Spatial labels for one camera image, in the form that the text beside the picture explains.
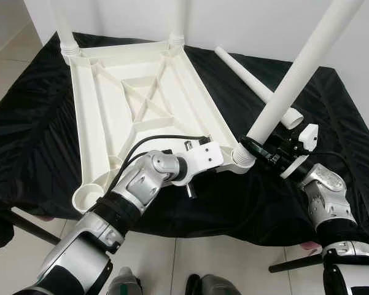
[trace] black robot arm segment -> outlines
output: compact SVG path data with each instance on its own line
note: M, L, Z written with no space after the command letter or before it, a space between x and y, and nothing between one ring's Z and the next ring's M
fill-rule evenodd
M194 175L223 163L215 142L180 154L150 151L126 169L104 197L97 200L46 257L39 281L27 290L46 294L98 294L112 271L106 252L115 253L164 183L186 185ZM60 288L66 277L73 290Z
M281 176L297 155L276 149L269 152L250 138L242 145ZM308 213L322 245L326 295L369 294L369 243L346 200L346 184L336 173L309 160L289 178L308 197Z

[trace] black cloth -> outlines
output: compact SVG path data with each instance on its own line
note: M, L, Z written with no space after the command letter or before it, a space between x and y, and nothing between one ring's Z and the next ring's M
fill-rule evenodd
M142 42L75 36L81 47ZM263 103L213 51L188 46L185 51L235 137L245 135ZM272 90L291 65L233 56ZM356 194L338 159L311 156L346 180L352 212L369 235L369 131L336 71L319 68L294 107L305 123L319 124L318 150L346 157ZM54 35L0 102L0 209L16 206L32 214L78 218L71 197L80 181L70 70ZM316 240L306 196L259 162L245 175L205 173L193 183L197 199L189 200L183 187L166 187L135 230L168 237L227 234L259 245Z

